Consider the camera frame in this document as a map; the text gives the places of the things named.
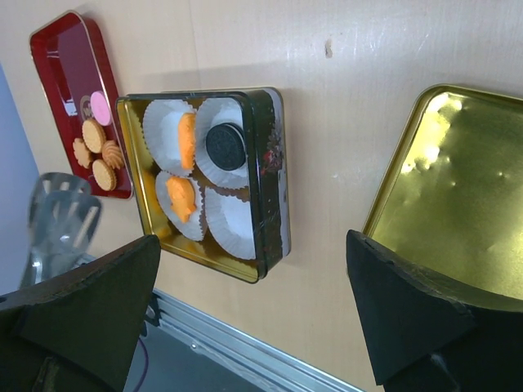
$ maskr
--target brown cookie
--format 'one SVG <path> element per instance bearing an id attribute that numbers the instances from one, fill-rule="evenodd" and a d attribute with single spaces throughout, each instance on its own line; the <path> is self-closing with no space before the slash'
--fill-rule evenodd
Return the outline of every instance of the brown cookie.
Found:
<path id="1" fill-rule="evenodd" d="M 91 151 L 87 148 L 84 141 L 77 137 L 73 142 L 74 157 L 78 161 L 78 165 L 89 168 L 92 162 Z"/>
<path id="2" fill-rule="evenodd" d="M 107 140 L 104 143 L 101 148 L 101 157 L 113 169 L 121 169 L 123 167 L 122 150 L 114 140 Z"/>
<path id="3" fill-rule="evenodd" d="M 104 128 L 94 118 L 89 118 L 83 122 L 82 135 L 88 149 L 95 154 L 101 153 L 101 148 L 107 138 Z"/>
<path id="4" fill-rule="evenodd" d="M 96 183 L 105 191 L 116 188 L 116 174 L 103 159 L 97 159 L 92 163 L 92 173 L 95 175 Z"/>

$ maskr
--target orange candy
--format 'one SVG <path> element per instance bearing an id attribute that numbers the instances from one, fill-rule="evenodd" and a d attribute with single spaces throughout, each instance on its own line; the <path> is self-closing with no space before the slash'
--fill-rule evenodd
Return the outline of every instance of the orange candy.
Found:
<path id="1" fill-rule="evenodd" d="M 194 113 L 185 113 L 178 123 L 178 145 L 180 146 L 181 167 L 186 170 L 194 168 Z"/>
<path id="2" fill-rule="evenodd" d="M 182 223 L 189 221 L 189 216 L 196 211 L 193 185 L 186 178 L 171 177 L 165 183 L 171 199 L 171 209 Z"/>

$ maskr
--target logo on red tray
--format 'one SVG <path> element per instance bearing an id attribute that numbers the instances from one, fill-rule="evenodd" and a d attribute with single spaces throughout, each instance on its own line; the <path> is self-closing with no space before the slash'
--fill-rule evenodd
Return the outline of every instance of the logo on red tray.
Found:
<path id="1" fill-rule="evenodd" d="M 93 118 L 90 96 L 83 96 L 80 100 L 80 115 L 83 121 Z"/>

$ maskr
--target blue wall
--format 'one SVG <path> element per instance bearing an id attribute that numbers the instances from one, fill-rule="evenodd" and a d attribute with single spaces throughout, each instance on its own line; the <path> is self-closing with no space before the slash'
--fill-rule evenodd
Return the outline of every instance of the blue wall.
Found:
<path id="1" fill-rule="evenodd" d="M 0 65 L 0 295 L 18 289 L 27 261 L 27 209 L 38 169 Z"/>

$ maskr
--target table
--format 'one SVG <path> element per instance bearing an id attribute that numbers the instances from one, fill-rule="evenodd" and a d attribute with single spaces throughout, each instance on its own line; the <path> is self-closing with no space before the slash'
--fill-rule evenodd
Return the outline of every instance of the table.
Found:
<path id="1" fill-rule="evenodd" d="M 40 172 L 70 172 L 29 54 L 68 9 L 101 27 L 120 94 L 274 86 L 284 97 L 293 247 L 256 285 L 163 253 L 156 287 L 366 390 L 346 276 L 416 97 L 436 83 L 523 96 L 523 2 L 2 0 L 0 61 Z M 135 200 L 104 200 L 95 256 L 139 237 Z"/>

